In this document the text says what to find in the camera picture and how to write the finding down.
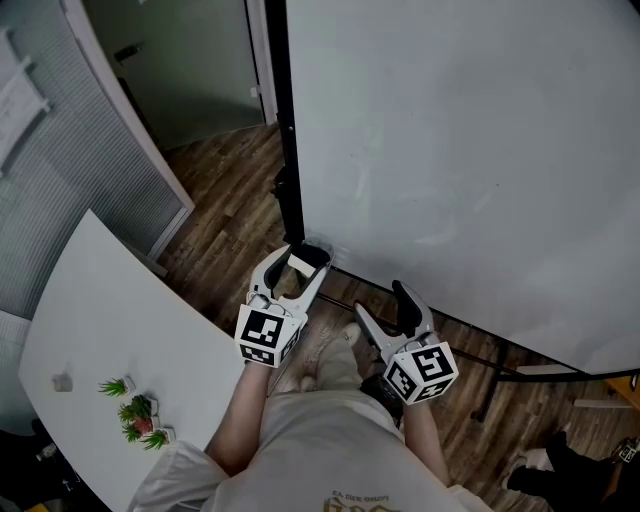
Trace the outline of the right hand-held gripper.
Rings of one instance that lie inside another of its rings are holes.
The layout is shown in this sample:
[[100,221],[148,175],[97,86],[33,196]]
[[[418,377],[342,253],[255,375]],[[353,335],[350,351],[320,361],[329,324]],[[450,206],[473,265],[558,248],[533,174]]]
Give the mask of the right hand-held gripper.
[[405,405],[414,405],[443,395],[458,378],[459,371],[450,346],[433,331],[433,314],[407,284],[392,281],[397,299],[397,327],[405,336],[423,336],[399,349],[367,307],[356,301],[354,316],[367,341],[378,350],[398,350],[389,359],[384,379]]

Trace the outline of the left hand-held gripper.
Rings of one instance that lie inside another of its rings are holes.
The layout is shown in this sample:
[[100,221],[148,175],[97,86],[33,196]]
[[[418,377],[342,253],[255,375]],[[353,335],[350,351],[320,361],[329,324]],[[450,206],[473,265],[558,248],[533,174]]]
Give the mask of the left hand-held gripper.
[[240,306],[234,341],[245,363],[254,362],[277,369],[297,345],[308,320],[307,310],[329,273],[330,266],[316,269],[306,278],[294,298],[274,295],[291,252],[289,244],[273,251],[253,270],[248,303]]

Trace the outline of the person's right forearm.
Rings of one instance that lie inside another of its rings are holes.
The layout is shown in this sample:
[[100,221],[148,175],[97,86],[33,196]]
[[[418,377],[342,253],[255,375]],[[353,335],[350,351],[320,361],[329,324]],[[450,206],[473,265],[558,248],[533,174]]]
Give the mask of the person's right forearm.
[[403,408],[404,438],[407,448],[446,487],[451,476],[446,463],[438,429],[427,402]]

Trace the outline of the person's left forearm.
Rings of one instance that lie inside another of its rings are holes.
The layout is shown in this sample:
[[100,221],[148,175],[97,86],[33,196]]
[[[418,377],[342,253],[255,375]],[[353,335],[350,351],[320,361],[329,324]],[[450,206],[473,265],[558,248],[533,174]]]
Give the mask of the person's left forearm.
[[272,368],[249,362],[205,453],[229,476],[244,471],[257,453]]

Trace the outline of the whiteboard on black stand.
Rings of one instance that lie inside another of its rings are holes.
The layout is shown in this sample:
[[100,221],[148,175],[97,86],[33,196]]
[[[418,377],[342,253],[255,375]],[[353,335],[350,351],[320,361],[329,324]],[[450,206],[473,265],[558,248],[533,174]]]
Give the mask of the whiteboard on black stand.
[[640,377],[640,0],[264,0],[288,241]]

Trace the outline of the person's beige trousers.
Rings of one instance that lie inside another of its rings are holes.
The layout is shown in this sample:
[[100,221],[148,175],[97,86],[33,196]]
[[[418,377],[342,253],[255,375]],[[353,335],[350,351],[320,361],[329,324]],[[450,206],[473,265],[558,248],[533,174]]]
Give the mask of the person's beige trousers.
[[356,404],[378,407],[379,404],[360,390],[362,378],[356,358],[339,335],[321,350],[316,371],[317,389],[309,393],[279,393],[270,397],[270,407],[301,404],[337,403],[349,407]]

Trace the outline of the black waist device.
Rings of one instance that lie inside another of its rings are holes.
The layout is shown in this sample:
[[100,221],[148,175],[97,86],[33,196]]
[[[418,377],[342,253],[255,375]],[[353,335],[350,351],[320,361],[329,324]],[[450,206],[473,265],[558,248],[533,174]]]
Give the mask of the black waist device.
[[365,379],[360,390],[383,406],[392,417],[396,427],[401,425],[403,402],[382,374],[375,374]]

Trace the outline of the white table leg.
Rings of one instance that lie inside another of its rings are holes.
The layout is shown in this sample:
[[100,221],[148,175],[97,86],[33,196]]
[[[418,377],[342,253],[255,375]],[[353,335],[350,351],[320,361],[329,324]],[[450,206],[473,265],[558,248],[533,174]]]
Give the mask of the white table leg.
[[166,268],[158,264],[156,261],[145,255],[141,251],[137,250],[124,240],[120,239],[120,242],[151,272],[153,272],[160,278],[165,278],[167,276],[168,271]]

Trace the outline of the person's white t-shirt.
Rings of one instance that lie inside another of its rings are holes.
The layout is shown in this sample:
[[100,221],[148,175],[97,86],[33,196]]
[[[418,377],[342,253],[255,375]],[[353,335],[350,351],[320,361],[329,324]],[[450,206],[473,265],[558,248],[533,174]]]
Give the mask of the person's white t-shirt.
[[321,391],[270,398],[257,453],[235,476],[186,441],[169,446],[127,512],[492,511],[446,487],[373,399]]

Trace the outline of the white furniture foot bar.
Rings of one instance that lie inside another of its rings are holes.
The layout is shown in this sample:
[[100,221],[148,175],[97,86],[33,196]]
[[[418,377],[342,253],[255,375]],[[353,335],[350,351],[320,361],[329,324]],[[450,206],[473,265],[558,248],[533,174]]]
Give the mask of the white furniture foot bar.
[[578,372],[575,369],[569,368],[561,364],[518,366],[516,368],[516,371],[522,375],[527,375],[527,376],[565,375],[565,374],[573,374]]

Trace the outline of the dark green potted succulent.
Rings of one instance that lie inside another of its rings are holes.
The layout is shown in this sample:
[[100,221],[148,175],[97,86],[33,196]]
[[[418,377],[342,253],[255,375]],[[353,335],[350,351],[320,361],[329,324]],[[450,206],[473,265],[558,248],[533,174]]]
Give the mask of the dark green potted succulent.
[[122,422],[134,422],[146,420],[155,416],[158,412],[157,402],[145,395],[136,395],[129,404],[121,404],[118,410],[119,419]]

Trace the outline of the spiky green potted plant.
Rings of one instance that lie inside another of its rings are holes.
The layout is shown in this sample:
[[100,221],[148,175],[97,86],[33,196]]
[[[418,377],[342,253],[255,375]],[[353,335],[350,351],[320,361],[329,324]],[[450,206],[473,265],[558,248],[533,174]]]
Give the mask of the spiky green potted plant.
[[131,395],[135,391],[136,387],[134,382],[128,376],[123,376],[116,379],[110,379],[108,381],[99,384],[98,391],[109,397],[124,397]]
[[162,447],[176,440],[175,432],[170,427],[160,427],[149,434],[145,434],[141,442],[145,450],[160,450]]

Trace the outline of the frosted glass door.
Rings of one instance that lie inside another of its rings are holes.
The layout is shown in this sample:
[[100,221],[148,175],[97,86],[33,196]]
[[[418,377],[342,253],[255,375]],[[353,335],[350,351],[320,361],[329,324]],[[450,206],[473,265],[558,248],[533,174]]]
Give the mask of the frosted glass door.
[[[263,124],[245,0],[82,0],[163,149]],[[143,49],[121,64],[113,54]]]

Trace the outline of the yellow wooden cabinet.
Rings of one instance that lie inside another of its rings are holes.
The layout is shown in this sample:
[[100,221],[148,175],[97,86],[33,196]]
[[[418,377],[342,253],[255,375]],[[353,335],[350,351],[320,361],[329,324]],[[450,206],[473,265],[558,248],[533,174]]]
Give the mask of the yellow wooden cabinet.
[[617,394],[640,408],[640,373],[607,379],[606,382]]

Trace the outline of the black office chair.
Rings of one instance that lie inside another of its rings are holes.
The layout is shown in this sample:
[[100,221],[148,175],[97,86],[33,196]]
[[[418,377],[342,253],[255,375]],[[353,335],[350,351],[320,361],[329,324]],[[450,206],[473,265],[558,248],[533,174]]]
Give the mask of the black office chair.
[[80,479],[39,419],[32,435],[0,430],[0,497],[21,510],[68,497]]

